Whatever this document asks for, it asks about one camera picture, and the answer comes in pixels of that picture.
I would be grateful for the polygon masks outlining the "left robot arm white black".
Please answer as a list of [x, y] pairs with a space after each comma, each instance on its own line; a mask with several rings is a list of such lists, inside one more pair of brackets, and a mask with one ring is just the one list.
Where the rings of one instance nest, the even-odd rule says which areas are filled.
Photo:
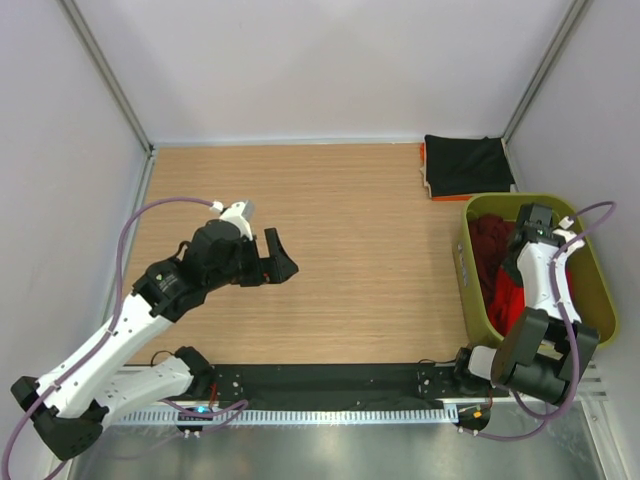
[[133, 284], [120, 313], [74, 354], [40, 377], [22, 376], [11, 392], [35, 431], [61, 461], [89, 449], [111, 424], [148, 403], [185, 395], [204, 398], [213, 367], [193, 347], [180, 347], [128, 380], [115, 373], [143, 346], [173, 326], [207, 295], [227, 285], [281, 284], [298, 273], [274, 228], [265, 231], [266, 257], [252, 234], [211, 220], [177, 252], [151, 264]]

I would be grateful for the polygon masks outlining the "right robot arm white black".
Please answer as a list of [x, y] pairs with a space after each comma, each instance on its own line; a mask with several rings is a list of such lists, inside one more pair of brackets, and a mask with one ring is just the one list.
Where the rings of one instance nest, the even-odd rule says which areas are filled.
[[569, 258], [585, 247], [571, 216], [553, 221], [550, 207], [520, 207], [507, 243], [507, 266], [522, 286], [524, 308], [498, 347], [461, 348], [453, 389], [472, 396], [486, 383], [562, 408], [572, 402], [600, 341], [577, 312], [567, 277]]

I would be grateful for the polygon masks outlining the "bright red t-shirt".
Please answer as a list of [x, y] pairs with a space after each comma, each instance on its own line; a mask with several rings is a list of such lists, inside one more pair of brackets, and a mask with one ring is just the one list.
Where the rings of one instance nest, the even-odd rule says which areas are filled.
[[484, 268], [479, 282], [487, 318], [500, 335], [506, 336], [524, 310], [524, 288], [502, 266]]

